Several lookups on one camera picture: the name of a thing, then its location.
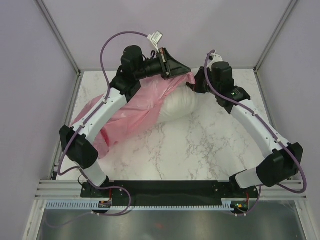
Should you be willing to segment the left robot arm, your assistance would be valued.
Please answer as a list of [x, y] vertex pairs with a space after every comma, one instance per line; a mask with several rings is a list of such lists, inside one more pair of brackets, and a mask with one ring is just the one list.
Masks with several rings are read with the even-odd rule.
[[160, 76], [169, 80], [191, 72], [186, 65], [174, 59], [166, 48], [161, 47], [152, 59], [144, 58], [137, 45], [124, 49], [121, 65], [109, 89], [81, 120], [69, 127], [64, 125], [60, 131], [63, 157], [77, 164], [83, 175], [91, 182], [92, 192], [105, 197], [110, 190], [108, 178], [99, 166], [98, 151], [93, 142], [103, 126], [113, 115], [129, 103], [141, 88], [140, 81]]

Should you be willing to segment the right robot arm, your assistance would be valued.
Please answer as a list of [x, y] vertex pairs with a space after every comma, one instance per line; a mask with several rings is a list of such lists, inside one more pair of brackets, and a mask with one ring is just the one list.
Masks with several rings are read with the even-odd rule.
[[259, 147], [264, 160], [249, 170], [230, 177], [228, 191], [233, 197], [241, 197], [253, 186], [280, 186], [300, 171], [303, 147], [289, 143], [260, 116], [251, 96], [235, 85], [233, 69], [228, 62], [215, 62], [209, 68], [200, 67], [195, 75], [196, 93], [211, 93], [219, 106], [235, 118]]

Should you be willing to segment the pink satin pillowcase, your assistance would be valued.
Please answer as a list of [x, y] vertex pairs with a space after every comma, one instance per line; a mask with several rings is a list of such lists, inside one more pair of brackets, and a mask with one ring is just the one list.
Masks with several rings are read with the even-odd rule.
[[141, 88], [135, 96], [97, 134], [93, 146], [99, 159], [104, 158], [114, 145], [159, 124], [157, 120], [165, 98], [178, 87], [187, 86], [192, 90], [196, 80], [190, 72], [167, 80], [157, 75], [142, 79], [140, 83]]

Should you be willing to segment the white pillow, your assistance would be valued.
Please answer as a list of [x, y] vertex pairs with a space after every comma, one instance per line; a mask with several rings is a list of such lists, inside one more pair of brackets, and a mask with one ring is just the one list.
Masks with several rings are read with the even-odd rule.
[[200, 94], [188, 86], [180, 86], [164, 100], [157, 123], [167, 123], [190, 115], [199, 106]]

